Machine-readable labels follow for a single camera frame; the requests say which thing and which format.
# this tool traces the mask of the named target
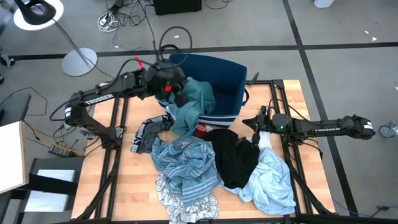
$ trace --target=wooden tabletop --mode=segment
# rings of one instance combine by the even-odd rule
[[[300,82],[298,80],[284,80],[284,84],[289,105],[293,106],[299,113],[309,119]],[[246,88],[250,92],[250,100],[242,107],[240,115],[230,127],[230,129],[239,134],[239,137],[252,136],[252,129],[244,125],[242,120],[255,117],[255,115],[259,113],[260,107],[262,105],[267,105],[271,99],[269,85],[253,85],[246,86]],[[121,100],[119,111],[121,111],[122,105],[123,101]],[[109,126],[112,108],[113,100],[97,104],[94,118],[103,125]],[[290,112],[293,117],[299,118],[294,111],[290,110]],[[137,154],[130,151],[134,134],[141,123],[148,118],[153,118],[162,114],[164,114],[164,111],[157,104],[154,97],[146,98],[144,101],[138,98],[129,99],[129,109],[126,118],[127,131],[123,139],[118,185],[116,188],[112,217],[114,221],[169,219],[166,209],[157,199],[155,180],[159,176],[159,172],[155,169],[150,154]],[[160,138],[170,141],[177,138],[177,136],[171,132],[167,132],[161,133]],[[308,141],[308,143],[315,145],[315,143],[311,141]],[[94,144],[87,152],[90,152],[98,144],[98,142]],[[280,136],[271,134],[271,144],[273,150],[275,150],[281,158],[284,158]],[[299,150],[307,185],[315,196],[317,196],[319,201],[321,201],[327,209],[334,212],[333,202],[319,152],[306,145],[300,146]],[[84,211],[98,189],[104,152],[104,149],[99,148],[85,158],[76,193],[72,218],[79,216],[79,214]],[[302,191],[297,184],[296,186],[300,208],[302,212],[305,212]],[[219,218],[279,217],[264,214],[254,206],[253,202],[243,203],[237,195],[229,193],[220,187],[216,187],[212,192],[218,199],[220,205]],[[109,189],[104,196],[103,217],[105,216],[106,207],[108,206],[108,197]]]

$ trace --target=yellow cable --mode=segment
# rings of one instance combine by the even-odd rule
[[[38,134],[38,135],[43,139],[44,142],[46,142],[46,143],[49,144],[49,145],[52,145],[52,146],[55,146],[55,147],[59,147],[59,148],[61,148],[61,149],[66,149],[66,150],[68,150],[68,151],[74,152],[74,153],[76,153],[76,154],[80,154],[80,155],[82,155],[82,156],[85,155],[84,152],[79,152],[79,151],[76,151],[76,150],[74,150],[74,149],[70,149],[70,148],[68,148],[68,147],[64,147],[64,146],[60,146],[60,145],[57,145],[57,144],[55,144],[55,143],[52,143],[52,142],[49,141],[47,138],[45,138],[44,135],[43,135],[40,131],[38,131],[38,130],[36,130],[36,129],[33,129],[33,130],[35,131],[36,134]]]

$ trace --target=white lamp base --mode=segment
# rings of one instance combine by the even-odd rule
[[[91,71],[97,64],[97,54],[94,50],[82,47],[80,52],[85,56],[85,61],[76,50],[72,50],[62,59],[62,71],[73,77],[82,76]]]

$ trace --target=power strip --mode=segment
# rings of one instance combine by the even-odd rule
[[[66,150],[66,149],[62,149],[57,146],[51,146],[49,149],[49,153],[60,156],[60,157],[65,157],[65,158],[75,157],[75,153],[73,153],[69,150]]]

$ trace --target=striped towel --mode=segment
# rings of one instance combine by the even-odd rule
[[[218,185],[211,142],[187,136],[164,144],[157,138],[150,155],[156,169],[171,180],[170,193],[181,195],[185,206],[199,202]]]
[[[162,101],[172,114],[175,122],[172,131],[182,136],[193,134],[199,123],[200,114],[210,114],[216,106],[213,89],[208,82],[198,82],[188,77],[183,92],[188,95],[188,103],[178,108],[174,103],[174,94],[168,101]]]

